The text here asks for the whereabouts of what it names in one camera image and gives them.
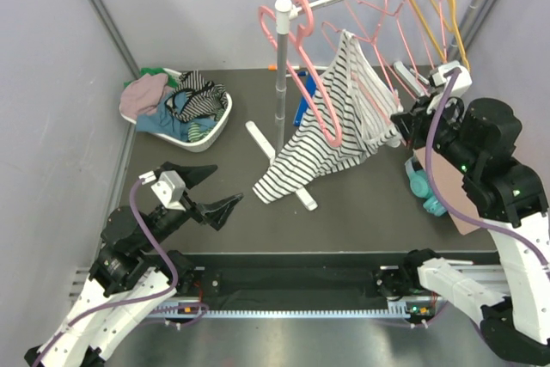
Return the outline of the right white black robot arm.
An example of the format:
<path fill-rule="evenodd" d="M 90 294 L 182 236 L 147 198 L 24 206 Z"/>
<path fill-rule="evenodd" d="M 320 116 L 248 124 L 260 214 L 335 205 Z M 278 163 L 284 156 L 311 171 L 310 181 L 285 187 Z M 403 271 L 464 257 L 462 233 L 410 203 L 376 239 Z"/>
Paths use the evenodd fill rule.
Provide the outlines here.
<path fill-rule="evenodd" d="M 514 158 L 522 123 L 506 103 L 479 98 L 430 112 L 431 99 L 391 117 L 406 143 L 425 149 L 425 171 L 438 153 L 462 175 L 462 189 L 498 250 L 509 288 L 492 291 L 430 250 L 399 266 L 403 288 L 438 294 L 479 329 L 489 348 L 512 363 L 549 364 L 549 204 L 539 175 Z"/>

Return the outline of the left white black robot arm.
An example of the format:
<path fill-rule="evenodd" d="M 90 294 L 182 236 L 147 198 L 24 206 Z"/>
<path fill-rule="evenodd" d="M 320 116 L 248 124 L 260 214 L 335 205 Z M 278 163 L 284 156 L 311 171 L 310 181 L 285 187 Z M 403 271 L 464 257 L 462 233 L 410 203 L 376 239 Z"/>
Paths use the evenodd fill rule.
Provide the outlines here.
<path fill-rule="evenodd" d="M 108 216 L 72 308 L 47 342 L 27 351 L 28 365 L 102 366 L 159 305 L 195 288 L 196 266 L 161 244 L 188 221 L 214 230 L 226 224 L 242 194 L 209 204 L 189 194 L 216 171 L 215 165 L 165 162 L 137 178 L 128 205 Z"/>

